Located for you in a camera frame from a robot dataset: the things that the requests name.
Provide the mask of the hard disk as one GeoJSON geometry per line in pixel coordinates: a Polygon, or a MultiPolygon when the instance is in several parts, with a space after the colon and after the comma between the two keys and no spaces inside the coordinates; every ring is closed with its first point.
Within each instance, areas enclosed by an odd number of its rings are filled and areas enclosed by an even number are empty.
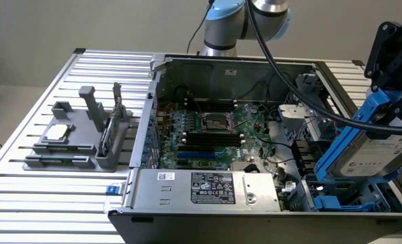
{"type": "Polygon", "coordinates": [[[402,167],[402,127],[390,126],[386,114],[402,90],[376,89],[352,115],[363,129],[347,125],[314,168],[318,182],[339,180],[386,182],[402,167]]]}

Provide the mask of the grey drive cage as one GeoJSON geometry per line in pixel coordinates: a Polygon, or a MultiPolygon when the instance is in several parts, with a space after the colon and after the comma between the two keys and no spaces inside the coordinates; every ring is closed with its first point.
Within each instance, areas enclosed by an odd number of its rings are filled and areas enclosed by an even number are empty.
{"type": "Polygon", "coordinates": [[[314,112],[303,105],[282,104],[279,106],[279,117],[288,131],[299,131],[312,116],[314,112]]]}

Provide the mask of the green motherboard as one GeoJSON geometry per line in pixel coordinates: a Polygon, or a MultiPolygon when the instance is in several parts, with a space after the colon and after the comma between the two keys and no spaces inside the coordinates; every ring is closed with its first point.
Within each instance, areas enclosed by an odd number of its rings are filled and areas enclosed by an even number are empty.
{"type": "Polygon", "coordinates": [[[176,170],[229,170],[233,162],[251,162],[258,169],[262,166],[274,164],[274,155],[276,147],[290,149],[283,142],[272,140],[272,129],[268,126],[271,122],[271,109],[259,103],[247,103],[232,100],[235,109],[229,112],[233,114],[235,134],[244,136],[245,142],[239,147],[215,148],[215,159],[187,159],[177,158],[177,147],[181,138],[187,133],[201,132],[201,113],[191,112],[183,108],[183,102],[161,103],[155,116],[157,127],[157,148],[152,151],[153,156],[148,168],[152,169],[176,169],[176,170]],[[215,167],[177,167],[177,160],[209,160],[215,161],[215,167]]]}

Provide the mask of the black RAM slot bank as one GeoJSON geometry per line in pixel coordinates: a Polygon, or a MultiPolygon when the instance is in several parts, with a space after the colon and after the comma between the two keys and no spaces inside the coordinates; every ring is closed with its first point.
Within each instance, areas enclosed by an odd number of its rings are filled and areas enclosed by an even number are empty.
{"type": "Polygon", "coordinates": [[[240,134],[187,133],[181,138],[187,146],[239,147],[244,142],[245,138],[240,134]]]}
{"type": "Polygon", "coordinates": [[[232,101],[200,101],[188,99],[183,108],[191,112],[231,112],[236,107],[232,101]]]}

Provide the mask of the CPU socket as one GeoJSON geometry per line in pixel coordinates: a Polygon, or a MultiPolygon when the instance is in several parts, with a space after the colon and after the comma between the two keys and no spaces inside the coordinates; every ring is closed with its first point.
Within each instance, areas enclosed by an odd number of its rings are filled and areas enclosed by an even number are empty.
{"type": "Polygon", "coordinates": [[[235,134],[233,114],[229,112],[201,113],[201,132],[203,133],[228,133],[235,134]]]}

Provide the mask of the silver chipset heat sink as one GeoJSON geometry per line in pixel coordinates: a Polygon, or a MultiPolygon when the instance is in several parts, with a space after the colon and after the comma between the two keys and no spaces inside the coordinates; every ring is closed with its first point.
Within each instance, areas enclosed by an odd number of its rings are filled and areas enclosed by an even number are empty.
{"type": "Polygon", "coordinates": [[[245,173],[259,172],[256,165],[251,162],[233,162],[229,166],[231,171],[243,171],[245,173]]]}

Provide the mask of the black expansion slot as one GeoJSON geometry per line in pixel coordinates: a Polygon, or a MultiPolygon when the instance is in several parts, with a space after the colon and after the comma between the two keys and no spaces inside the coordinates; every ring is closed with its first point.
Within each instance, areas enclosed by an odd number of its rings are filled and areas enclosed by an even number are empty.
{"type": "Polygon", "coordinates": [[[177,160],[177,167],[215,167],[215,161],[209,160],[177,160]]]}
{"type": "Polygon", "coordinates": [[[183,145],[177,147],[177,152],[193,152],[193,153],[213,153],[215,148],[212,146],[192,146],[192,145],[183,145]]]}

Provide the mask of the blue expansion slot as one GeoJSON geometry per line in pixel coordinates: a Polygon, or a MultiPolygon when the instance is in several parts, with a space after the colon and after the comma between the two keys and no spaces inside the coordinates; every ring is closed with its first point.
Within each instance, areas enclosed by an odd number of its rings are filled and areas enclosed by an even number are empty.
{"type": "Polygon", "coordinates": [[[177,158],[187,158],[187,159],[215,159],[216,155],[213,152],[179,152],[176,154],[177,158]]]}

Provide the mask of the open black PC case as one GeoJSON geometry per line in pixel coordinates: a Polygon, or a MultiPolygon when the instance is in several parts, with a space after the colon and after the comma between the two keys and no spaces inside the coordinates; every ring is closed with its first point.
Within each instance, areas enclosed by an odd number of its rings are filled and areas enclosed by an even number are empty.
{"type": "MultiPolygon", "coordinates": [[[[299,74],[316,74],[323,88],[319,105],[331,114],[351,119],[356,106],[320,63],[282,62],[283,76],[295,84],[299,74]]],[[[151,59],[153,76],[120,203],[107,203],[105,213],[127,244],[363,244],[387,235],[402,234],[402,169],[386,182],[339,180],[318,182],[315,164],[346,127],[318,113],[296,97],[267,62],[258,59],[213,58],[156,54],[151,59]],[[274,179],[279,212],[153,213],[135,212],[124,206],[127,182],[148,168],[157,148],[155,116],[161,103],[244,101],[271,109],[268,123],[278,146],[274,164],[259,173],[274,179]],[[279,117],[282,104],[303,105],[314,112],[299,131],[288,131],[279,117]],[[348,204],[355,197],[383,199],[391,212],[328,212],[314,206],[316,196],[336,196],[348,204]]]]}

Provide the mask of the silver power supply unit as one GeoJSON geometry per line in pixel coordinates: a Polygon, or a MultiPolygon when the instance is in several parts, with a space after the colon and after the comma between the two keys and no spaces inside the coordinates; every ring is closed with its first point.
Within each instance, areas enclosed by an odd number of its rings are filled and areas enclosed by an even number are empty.
{"type": "Polygon", "coordinates": [[[243,171],[141,169],[127,182],[135,212],[279,212],[272,176],[243,171]]]}

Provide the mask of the graphics card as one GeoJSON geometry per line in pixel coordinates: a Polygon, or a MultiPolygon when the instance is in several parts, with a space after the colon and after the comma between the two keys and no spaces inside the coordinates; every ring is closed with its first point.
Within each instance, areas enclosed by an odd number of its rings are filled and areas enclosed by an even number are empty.
{"type": "Polygon", "coordinates": [[[117,82],[113,83],[112,91],[113,91],[113,101],[115,106],[112,112],[109,113],[105,129],[101,134],[100,143],[99,143],[99,156],[105,157],[109,150],[113,147],[119,123],[123,118],[123,104],[121,104],[121,92],[120,92],[120,84],[117,82]]]}

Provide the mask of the grey parts rack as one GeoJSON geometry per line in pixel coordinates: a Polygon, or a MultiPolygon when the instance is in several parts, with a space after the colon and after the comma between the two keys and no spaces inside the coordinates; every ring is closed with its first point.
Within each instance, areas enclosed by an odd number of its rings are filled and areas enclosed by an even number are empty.
{"type": "Polygon", "coordinates": [[[24,158],[22,169],[26,171],[78,171],[113,172],[116,170],[121,145],[129,125],[132,112],[123,105],[123,118],[119,123],[113,147],[105,157],[99,156],[99,143],[111,110],[95,99],[95,88],[81,86],[78,96],[87,109],[74,109],[65,101],[52,106],[53,118],[32,146],[32,152],[24,158]],[[68,126],[65,135],[58,140],[48,140],[46,131],[53,124],[68,126]]]}

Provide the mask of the CPU chip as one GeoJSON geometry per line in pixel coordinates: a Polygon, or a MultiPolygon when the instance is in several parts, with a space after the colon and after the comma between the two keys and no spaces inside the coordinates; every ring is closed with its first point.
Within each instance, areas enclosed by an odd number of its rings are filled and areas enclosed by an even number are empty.
{"type": "Polygon", "coordinates": [[[68,126],[64,124],[50,125],[50,127],[46,131],[48,140],[58,140],[60,138],[62,138],[66,130],[68,130],[68,126]]]}

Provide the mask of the blue disk bay bracket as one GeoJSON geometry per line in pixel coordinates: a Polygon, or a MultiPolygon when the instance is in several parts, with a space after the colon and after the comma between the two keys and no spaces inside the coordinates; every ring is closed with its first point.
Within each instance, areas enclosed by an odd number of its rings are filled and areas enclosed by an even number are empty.
{"type": "Polygon", "coordinates": [[[316,196],[314,206],[318,211],[328,212],[391,212],[392,208],[380,198],[355,197],[348,204],[340,203],[336,196],[316,196]]]}

